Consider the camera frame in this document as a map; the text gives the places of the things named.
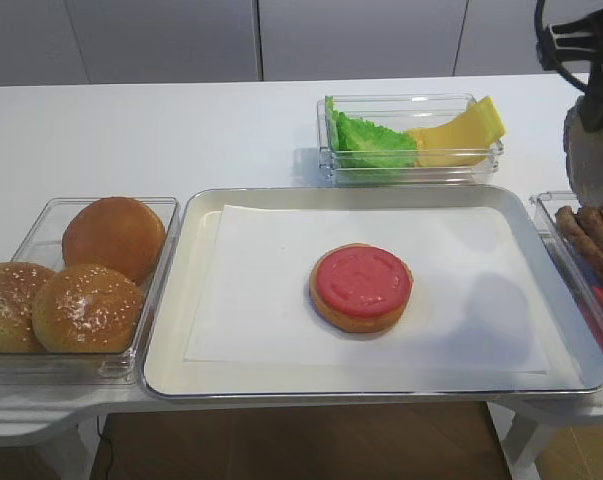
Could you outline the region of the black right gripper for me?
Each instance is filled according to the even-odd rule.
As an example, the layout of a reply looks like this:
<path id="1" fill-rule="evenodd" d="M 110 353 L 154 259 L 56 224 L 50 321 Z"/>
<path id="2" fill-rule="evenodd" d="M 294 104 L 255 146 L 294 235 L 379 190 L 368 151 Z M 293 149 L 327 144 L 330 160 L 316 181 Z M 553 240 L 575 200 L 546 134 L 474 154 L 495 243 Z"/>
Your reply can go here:
<path id="1" fill-rule="evenodd" d="M 579 115 L 587 131 L 603 131 L 603 8 L 563 24 L 546 24 L 536 3 L 536 51 L 545 71 L 558 73 L 584 96 Z"/>

